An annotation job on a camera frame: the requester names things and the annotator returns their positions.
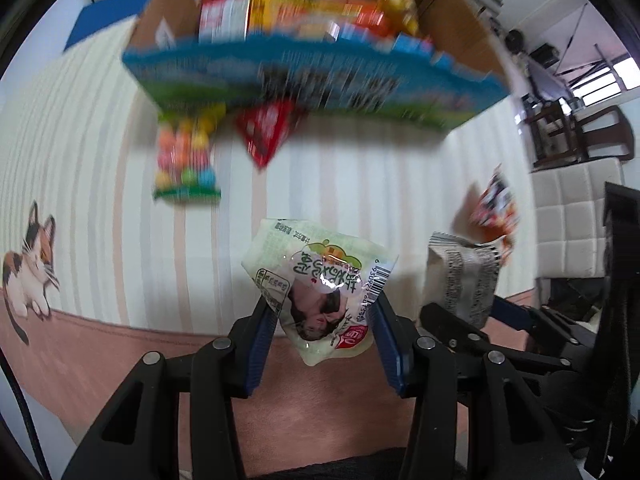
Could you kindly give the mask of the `grey white snack packet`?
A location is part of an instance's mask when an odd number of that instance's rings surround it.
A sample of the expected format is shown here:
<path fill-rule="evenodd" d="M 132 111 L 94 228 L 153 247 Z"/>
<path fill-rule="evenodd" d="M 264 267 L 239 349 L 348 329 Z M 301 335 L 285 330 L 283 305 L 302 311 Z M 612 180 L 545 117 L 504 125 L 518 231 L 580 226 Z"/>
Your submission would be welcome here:
<path fill-rule="evenodd" d="M 475 328 L 489 318 L 501 269 L 498 242 L 434 232 L 428 242 L 424 304 L 438 304 Z"/>

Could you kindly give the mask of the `orange panda snack bag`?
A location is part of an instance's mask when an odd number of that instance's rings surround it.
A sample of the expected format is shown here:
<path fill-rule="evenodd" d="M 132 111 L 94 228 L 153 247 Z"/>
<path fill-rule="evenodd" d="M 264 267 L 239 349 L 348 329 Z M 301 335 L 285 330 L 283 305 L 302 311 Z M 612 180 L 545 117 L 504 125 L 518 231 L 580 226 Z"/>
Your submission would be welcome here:
<path fill-rule="evenodd" d="M 513 252 L 518 208 L 502 168 L 498 165 L 484 190 L 474 182 L 454 216 L 452 228 L 474 243 L 495 243 L 500 264 L 505 266 Z"/>

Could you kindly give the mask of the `white green snack packet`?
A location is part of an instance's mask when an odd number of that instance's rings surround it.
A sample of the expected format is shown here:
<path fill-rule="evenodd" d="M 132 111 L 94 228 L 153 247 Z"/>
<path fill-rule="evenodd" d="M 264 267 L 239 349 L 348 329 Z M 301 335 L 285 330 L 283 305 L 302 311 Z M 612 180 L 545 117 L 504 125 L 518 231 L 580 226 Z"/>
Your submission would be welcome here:
<path fill-rule="evenodd" d="M 303 362 L 315 366 L 370 348 L 370 307 L 396 261 L 381 245 L 317 222 L 264 219 L 242 267 Z"/>

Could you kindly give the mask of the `colourful candy ball bag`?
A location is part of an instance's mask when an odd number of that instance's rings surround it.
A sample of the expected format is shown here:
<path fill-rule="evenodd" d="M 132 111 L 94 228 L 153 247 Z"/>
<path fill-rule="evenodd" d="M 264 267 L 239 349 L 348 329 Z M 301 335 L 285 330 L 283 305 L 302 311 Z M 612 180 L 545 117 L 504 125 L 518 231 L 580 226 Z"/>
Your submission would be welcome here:
<path fill-rule="evenodd" d="M 220 201 L 213 146 L 218 126 L 226 115 L 224 103 L 214 103 L 189 114 L 158 114 L 154 200 L 183 204 Z"/>

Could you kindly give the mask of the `small red chocolate packet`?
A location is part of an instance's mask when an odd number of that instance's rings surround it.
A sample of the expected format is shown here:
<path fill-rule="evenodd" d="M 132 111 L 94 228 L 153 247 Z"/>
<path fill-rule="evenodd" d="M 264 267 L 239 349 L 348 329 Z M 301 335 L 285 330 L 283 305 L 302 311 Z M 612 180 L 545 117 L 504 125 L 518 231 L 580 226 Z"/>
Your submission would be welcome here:
<path fill-rule="evenodd" d="M 235 127 L 258 170 L 268 166 L 306 115 L 306 110 L 291 100 L 272 101 L 239 112 Z"/>

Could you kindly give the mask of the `orange chip bag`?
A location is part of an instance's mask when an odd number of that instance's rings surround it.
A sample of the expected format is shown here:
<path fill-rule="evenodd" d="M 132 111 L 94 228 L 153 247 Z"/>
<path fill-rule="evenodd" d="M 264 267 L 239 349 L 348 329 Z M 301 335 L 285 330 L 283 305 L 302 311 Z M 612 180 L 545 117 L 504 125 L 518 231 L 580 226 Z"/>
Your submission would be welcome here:
<path fill-rule="evenodd" d="M 365 28 L 375 36 L 389 37 L 395 33 L 390 19 L 375 0 L 318 0 L 314 8 L 341 22 Z"/>

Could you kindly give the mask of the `yellow panda snack bag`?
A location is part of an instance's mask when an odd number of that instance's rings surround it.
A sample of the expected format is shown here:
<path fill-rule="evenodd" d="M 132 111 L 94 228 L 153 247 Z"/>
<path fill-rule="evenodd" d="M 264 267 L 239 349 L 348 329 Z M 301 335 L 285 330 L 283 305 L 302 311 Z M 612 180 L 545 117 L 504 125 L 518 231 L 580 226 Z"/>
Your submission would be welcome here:
<path fill-rule="evenodd" d="M 378 0 L 378 7 L 398 32 L 413 37 L 421 35 L 414 0 Z"/>

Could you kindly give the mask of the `red white packet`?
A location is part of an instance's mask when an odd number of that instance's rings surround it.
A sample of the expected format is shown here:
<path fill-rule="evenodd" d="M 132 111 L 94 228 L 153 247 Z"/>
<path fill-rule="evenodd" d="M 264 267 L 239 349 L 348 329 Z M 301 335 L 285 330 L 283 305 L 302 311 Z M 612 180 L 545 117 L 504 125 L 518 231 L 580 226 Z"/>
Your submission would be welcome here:
<path fill-rule="evenodd" d="M 208 0 L 201 8 L 201 44 L 243 40 L 248 29 L 250 0 Z"/>

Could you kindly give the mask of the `white padded chair right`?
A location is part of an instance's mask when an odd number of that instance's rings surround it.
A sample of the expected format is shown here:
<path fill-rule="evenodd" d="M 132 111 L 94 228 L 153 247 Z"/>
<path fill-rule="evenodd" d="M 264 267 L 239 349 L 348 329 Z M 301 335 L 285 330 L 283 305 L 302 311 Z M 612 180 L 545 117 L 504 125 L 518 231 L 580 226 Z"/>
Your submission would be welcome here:
<path fill-rule="evenodd" d="M 603 278 L 604 200 L 608 182 L 621 184 L 615 157 L 532 174 L 540 278 Z"/>

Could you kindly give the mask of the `dark wooden chair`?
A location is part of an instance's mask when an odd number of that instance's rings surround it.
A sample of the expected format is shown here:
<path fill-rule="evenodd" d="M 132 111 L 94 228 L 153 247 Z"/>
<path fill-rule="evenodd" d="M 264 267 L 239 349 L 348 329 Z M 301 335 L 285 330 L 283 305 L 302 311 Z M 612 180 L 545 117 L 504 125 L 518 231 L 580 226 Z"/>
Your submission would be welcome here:
<path fill-rule="evenodd" d="M 533 145 L 534 170 L 608 157 L 630 162 L 636 156 L 634 129 L 619 106 L 579 115 L 566 114 L 559 101 L 547 101 L 528 110 L 521 127 Z"/>

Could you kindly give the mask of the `striped cat table mat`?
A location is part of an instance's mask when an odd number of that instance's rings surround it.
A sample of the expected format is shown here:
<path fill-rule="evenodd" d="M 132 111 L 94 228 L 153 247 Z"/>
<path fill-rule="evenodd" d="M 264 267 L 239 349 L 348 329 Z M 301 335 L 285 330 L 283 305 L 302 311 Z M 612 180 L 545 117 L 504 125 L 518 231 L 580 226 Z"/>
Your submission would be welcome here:
<path fill-rule="evenodd" d="M 51 315 L 1 322 L 55 476 L 142 354 L 191 352 L 253 310 L 241 262 L 262 219 L 308 219 L 389 249 L 386 295 L 413 318 L 428 240 L 468 234 L 473 194 L 501 169 L 520 221 L 497 292 L 532 288 L 533 190 L 511 100 L 447 134 L 312 116 L 262 171 L 226 122 L 214 144 L 220 203 L 171 205 L 152 197 L 155 107 L 120 59 L 130 27 L 72 47 L 1 100 L 1 248 L 21 247 L 32 210 L 56 223 Z"/>

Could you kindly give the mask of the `cardboard snack box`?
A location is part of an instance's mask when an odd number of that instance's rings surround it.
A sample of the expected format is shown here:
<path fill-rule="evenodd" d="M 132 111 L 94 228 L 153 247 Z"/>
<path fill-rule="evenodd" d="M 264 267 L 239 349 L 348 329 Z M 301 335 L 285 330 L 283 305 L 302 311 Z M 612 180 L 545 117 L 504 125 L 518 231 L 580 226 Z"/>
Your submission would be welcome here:
<path fill-rule="evenodd" d="M 122 60 L 163 110 L 291 100 L 449 130 L 505 99 L 506 72 L 466 0 L 414 0 L 421 35 L 379 37 L 316 11 L 270 34 L 201 44 L 208 0 L 150 0 Z"/>

